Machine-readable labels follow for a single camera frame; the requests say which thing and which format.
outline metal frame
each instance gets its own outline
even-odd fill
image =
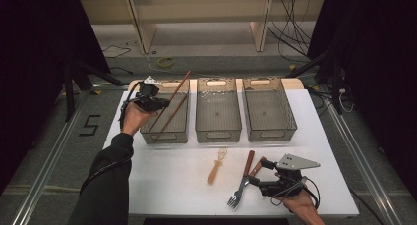
[[[330,105],[328,100],[325,100],[325,103],[326,106]],[[401,219],[399,218],[399,215],[395,211],[392,201],[389,198],[389,195],[387,194],[381,182],[378,180],[374,170],[372,170],[371,165],[363,154],[360,145],[350,132],[350,129],[344,121],[343,116],[339,115],[333,106],[328,108],[328,112],[330,113],[331,118],[336,124],[338,130],[340,131],[340,134],[343,137],[343,140],[346,143],[346,146],[349,149],[349,152],[352,155],[352,158],[355,161],[355,164],[358,167],[364,182],[368,186],[368,189],[371,192],[371,195],[374,198],[375,203],[377,204],[385,222],[387,224],[393,225],[402,224]]]
[[[89,97],[89,91],[83,91],[79,100],[77,101],[76,109],[72,118],[65,123],[64,128],[62,129],[57,141],[52,147],[51,152],[49,153],[48,158],[42,166],[36,180],[30,188],[25,200],[18,209],[15,219],[12,224],[28,224],[30,217],[36,208],[37,202],[42,196],[43,189],[45,188],[50,176],[52,175],[53,170],[61,156],[61,153],[67,143],[70,134],[73,131],[75,124],[78,121],[80,116],[81,109],[87,98]]]

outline white tabletop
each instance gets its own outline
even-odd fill
[[[222,217],[288,217],[285,207],[271,204],[260,190],[248,185],[237,209],[227,206],[230,196],[239,188],[249,150],[255,151],[251,169],[264,156],[279,161],[294,154],[319,162],[321,167],[303,169],[301,173],[319,187],[321,216],[356,216],[359,211],[346,186],[328,139],[307,90],[287,90],[298,130],[290,142],[248,142],[241,92],[238,92],[242,133],[237,143],[198,143],[195,132],[196,90],[191,80],[188,142],[180,144],[147,145],[140,133],[134,137],[135,154],[129,179],[129,212],[143,216],[222,216]],[[121,98],[126,99],[128,91]],[[120,133],[120,105],[115,114],[105,146]],[[207,178],[217,159],[220,147],[228,147],[214,184]],[[262,168],[257,174],[261,181],[276,181],[272,170]],[[314,186],[307,183],[315,193]]]

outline fork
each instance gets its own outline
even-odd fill
[[[233,193],[233,195],[230,197],[229,201],[227,202],[227,205],[229,205],[231,208],[236,209],[237,205],[239,205],[240,199],[242,198],[243,190],[245,189],[246,185],[249,184],[248,181],[248,172],[251,167],[252,159],[254,157],[254,151],[249,151],[248,160],[246,162],[245,171],[243,173],[243,178],[240,184],[239,189]],[[265,159],[262,157],[260,161],[258,161],[257,165],[254,167],[254,169],[251,171],[249,176],[254,177],[258,171],[261,169],[261,160]]]

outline black cable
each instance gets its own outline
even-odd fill
[[[319,188],[317,187],[317,185],[309,178],[305,177],[308,181],[310,181],[310,183],[312,183],[314,185],[314,187],[316,188],[317,191],[317,197],[307,188],[304,187],[304,190],[306,190],[306,192],[308,194],[310,194],[310,196],[316,201],[316,204],[314,205],[314,207],[316,208],[316,210],[319,208],[320,205],[320,192],[319,192]]]
[[[128,104],[129,104],[129,102],[130,102],[130,97],[131,97],[131,95],[132,95],[133,91],[135,90],[135,88],[136,88],[139,84],[142,84],[142,83],[143,83],[142,81],[138,81],[138,82],[136,82],[136,83],[132,86],[131,90],[129,91],[129,94],[128,94],[128,97],[126,97],[126,100],[125,100],[125,101],[123,101],[122,107],[120,108],[120,118],[119,118],[119,126],[120,126],[120,130],[122,130],[122,129],[123,129],[123,120],[125,119],[125,110],[126,110],[126,107],[128,106]]]
[[[301,20],[300,25],[303,24],[304,19],[306,19],[306,15],[307,15],[307,12],[309,12],[309,8],[310,8],[310,0],[308,0],[308,2],[307,2],[307,9],[306,9],[306,12],[303,15],[303,20]]]
[[[275,24],[275,22],[272,22],[273,26],[275,27],[275,29],[277,29],[280,33],[282,33],[282,35],[284,35],[286,38],[291,39],[293,41],[299,42],[299,40],[296,40],[294,37],[291,37],[287,34],[284,33],[284,31],[282,31],[281,29],[279,29],[279,27]]]
[[[364,205],[366,208],[368,208],[368,210],[372,213],[372,215],[374,215],[374,217],[378,220],[378,222],[381,225],[384,225],[383,220],[378,216],[378,214],[371,208],[371,206],[368,205],[368,203],[366,203],[364,200],[362,200],[355,192],[353,192],[353,190],[351,188],[349,188],[350,193],[352,193],[354,196],[356,196]]]
[[[294,34],[295,34],[295,37],[296,37],[296,40],[297,40],[297,43],[298,43],[298,46],[300,47],[300,49],[303,51],[303,54],[306,54],[305,52],[304,52],[304,50],[303,50],[303,48],[301,47],[301,44],[300,44],[300,41],[298,40],[298,37],[297,37],[297,28],[295,27],[295,25],[294,25],[294,15],[295,15],[295,13],[294,13],[294,6],[295,6],[295,0],[289,0],[289,2],[288,2],[288,7],[291,5],[291,12],[289,13],[288,12],[288,10],[287,10],[287,8],[286,8],[286,6],[285,6],[285,4],[283,3],[283,0],[281,0],[281,2],[282,2],[282,5],[284,6],[284,9],[285,9],[285,11],[286,11],[286,14],[287,14],[287,20],[288,20],[288,23],[289,23],[289,21],[291,21],[292,22],[292,25],[293,25],[293,36],[294,36]]]
[[[296,23],[295,23],[295,12],[294,12],[295,0],[291,0],[291,2],[292,2],[292,4],[291,4],[290,17],[292,16],[292,25],[293,25],[294,32],[295,32],[295,38],[298,41],[297,43],[298,43],[298,46],[300,47],[300,49],[303,51],[304,54],[306,54],[306,52],[304,51],[303,47],[300,44],[300,41],[299,41],[298,35],[297,35],[299,32],[297,30]],[[303,42],[305,42],[304,39],[303,39],[303,36],[301,34],[300,34],[300,38],[301,38],[301,40],[303,40]]]
[[[307,85],[304,85],[304,88],[305,88],[305,89],[307,89],[308,91],[315,92],[315,93],[317,93],[317,94],[321,94],[321,95],[330,95],[330,96],[331,96],[331,93],[330,93],[330,92],[316,91],[316,90],[312,89],[311,87],[309,87],[309,86],[307,86]]]
[[[292,49],[294,49],[295,51],[297,51],[298,53],[300,53],[301,55],[303,55],[303,56],[306,56],[307,57],[307,55],[303,52],[303,51],[300,51],[299,49],[297,49],[295,46],[293,46],[293,45],[291,45],[290,43],[288,43],[287,41],[285,41],[284,39],[282,39],[282,38],[280,38],[280,37],[278,37],[278,35],[276,35],[275,34],[275,32],[273,32],[271,29],[270,29],[270,27],[267,27],[268,28],[268,30],[270,31],[270,33],[272,33],[272,35],[276,38],[276,39],[278,39],[279,41],[282,41],[283,43],[285,43],[287,46],[289,46],[289,47],[291,47]]]
[[[312,95],[317,96],[317,97],[320,99],[320,101],[321,101],[320,106],[315,106],[315,109],[320,109],[320,108],[322,108],[323,106],[325,106],[325,102],[323,101],[322,97],[321,97],[319,94],[314,93],[314,92],[309,92],[309,93],[310,93],[310,94],[312,94]]]
[[[112,170],[112,169],[114,169],[114,168],[116,168],[116,167],[118,167],[118,166],[120,166],[120,165],[122,165],[122,164],[124,164],[124,163],[126,163],[126,162],[128,162],[128,161],[130,161],[130,159],[132,158],[132,156],[133,156],[133,150],[131,151],[131,153],[127,156],[127,157],[125,157],[125,158],[123,158],[123,159],[121,159],[121,160],[118,160],[118,161],[115,161],[115,162],[113,162],[113,163],[111,163],[111,164],[109,164],[109,165],[107,165],[107,166],[104,166],[104,167],[102,167],[102,168],[100,168],[99,170],[97,170],[95,173],[93,173],[93,174],[91,174],[84,182],[83,182],[83,184],[82,184],[82,186],[81,186],[81,188],[80,188],[80,193],[79,193],[79,196],[82,194],[82,192],[83,192],[83,190],[86,188],[86,186],[92,181],[92,180],[94,180],[96,177],[98,177],[98,176],[100,176],[100,175],[102,175],[103,173],[105,173],[105,172],[107,172],[107,171],[110,171],[110,170]]]
[[[294,6],[295,6],[295,0],[293,0],[293,3],[292,3],[292,7],[294,8]],[[304,38],[303,38],[303,35],[299,32],[300,30],[301,30],[301,32],[305,35],[305,36],[307,36],[309,39],[311,39],[302,29],[301,29],[301,27],[297,24],[297,22],[295,21],[295,13],[294,13],[294,9],[292,9],[292,24],[293,24],[293,26],[294,26],[294,30],[296,31],[296,37],[297,37],[297,33],[300,35],[300,38],[301,38],[301,40],[303,41],[303,43],[305,44],[306,43],[306,41],[304,40]]]
[[[286,27],[288,26],[288,24],[289,24],[289,21],[287,21],[287,23],[285,24],[285,27],[284,27],[284,30],[286,29]],[[299,61],[299,60],[293,60],[293,59],[290,59],[290,58],[288,58],[288,57],[286,57],[286,56],[284,56],[283,54],[282,54],[282,52],[281,52],[281,48],[280,48],[280,45],[279,45],[279,42],[280,41],[282,41],[282,42],[284,42],[284,40],[282,39],[282,35],[283,35],[283,32],[281,33],[281,35],[280,35],[280,37],[278,37],[276,34],[274,34],[274,33],[272,33],[274,36],[275,36],[275,38],[276,39],[278,39],[278,53],[279,53],[279,55],[282,57],[282,58],[284,58],[285,60],[287,60],[287,61],[291,61],[291,62],[300,62],[300,63],[309,63],[308,61]]]
[[[287,14],[287,17],[288,17],[288,19],[291,21],[291,23],[297,28],[296,30],[298,31],[298,29],[307,37],[307,38],[309,38],[310,40],[311,40],[311,37],[309,36],[309,35],[307,35],[307,33],[305,33],[304,31],[303,31],[303,29],[302,28],[300,28],[299,26],[298,26],[298,24],[297,23],[295,23],[295,21],[294,21],[294,19],[293,20],[291,20],[291,15],[290,15],[290,13],[288,12],[288,9],[287,9],[287,7],[285,6],[285,3],[284,3],[284,1],[283,0],[281,0],[281,3],[282,3],[282,5],[284,6],[284,9],[285,9],[285,12],[286,12],[286,14]]]
[[[280,206],[280,205],[282,205],[283,203],[284,203],[284,200],[288,197],[288,195],[292,192],[292,191],[294,191],[294,190],[296,190],[296,189],[298,189],[298,188],[300,188],[300,187],[302,187],[303,186],[303,184],[301,183],[301,181],[300,182],[298,182],[298,183],[296,183],[296,184],[294,184],[293,186],[291,186],[290,188],[288,188],[288,189],[286,189],[286,190],[284,190],[284,191],[282,191],[282,192],[279,192],[279,193],[277,193],[277,194],[275,194],[275,195],[273,195],[272,197],[270,197],[270,203],[272,203],[273,205],[275,205],[275,206]],[[280,201],[280,203],[274,203],[273,202],[273,200],[276,198],[276,197],[278,197],[279,195],[282,195],[282,194],[284,194],[285,193],[285,195],[282,197],[282,200]]]
[[[116,46],[116,45],[109,45],[107,48],[105,48],[104,50],[101,50],[101,51],[106,51],[110,47],[116,47],[116,48],[123,49],[123,50],[127,50],[127,51],[125,51],[123,53],[120,53],[117,56],[108,56],[107,58],[116,58],[116,57],[119,57],[119,56],[124,55],[124,54],[126,54],[126,53],[128,53],[128,52],[131,51],[131,48],[129,48],[129,47],[120,47],[120,46]]]
[[[328,107],[329,106],[331,106],[332,105],[332,103],[330,102],[329,104],[328,104],[328,106],[326,106],[326,108],[322,111],[322,113],[320,113],[318,116],[319,116],[319,118],[323,115],[323,113],[325,113],[325,111],[328,109]]]
[[[125,72],[127,72],[127,73],[129,73],[129,74],[133,75],[133,72],[132,72],[132,71],[128,71],[128,70],[126,70],[126,69],[123,69],[122,67],[110,67],[110,70],[112,70],[112,69],[123,70],[123,71],[125,71]]]

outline floor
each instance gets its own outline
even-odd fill
[[[276,26],[283,29],[284,23],[276,23]],[[277,32],[273,24],[269,27]],[[314,23],[304,22],[302,28],[311,34]],[[182,77],[190,69],[196,71],[196,77],[216,74],[236,78],[267,74],[284,76],[307,60],[291,47],[278,44],[270,31],[264,51],[256,52],[249,23],[159,25],[147,57],[140,52],[133,27],[94,26],[93,29],[112,68],[112,75],[126,82],[147,75],[158,79]],[[298,43],[287,40],[300,48]],[[282,55],[297,61],[283,59]],[[171,68],[159,67],[157,60],[160,57],[172,57],[175,64]],[[299,79],[304,85],[315,87],[313,77],[316,71],[312,69]],[[81,109],[73,121],[64,122],[65,96],[57,98],[55,108],[36,140],[36,147],[28,153],[0,197],[0,224],[13,223],[15,218],[23,217],[20,212],[24,211],[28,212],[25,216],[27,224],[65,224],[67,221],[89,165],[106,140],[117,108],[115,103],[119,102],[125,89],[105,84],[97,77],[90,78],[96,84],[95,92],[76,95]],[[328,86],[319,86],[320,91],[327,89]],[[361,113],[355,108],[348,112],[351,103],[347,102],[346,110],[339,116],[334,114],[325,99],[315,94],[311,97],[346,183],[358,195],[354,199],[360,210],[357,217],[325,218],[325,222],[378,224],[378,216],[385,224],[417,224],[416,200],[379,151]],[[94,134],[92,129],[85,128],[87,119],[89,124],[98,126]],[[63,136],[63,130],[69,131],[68,136]],[[41,190],[31,197],[36,189]],[[376,216],[365,204],[376,212]],[[143,223],[144,218],[130,216],[129,224]],[[294,217],[289,219],[289,223],[301,224]]]

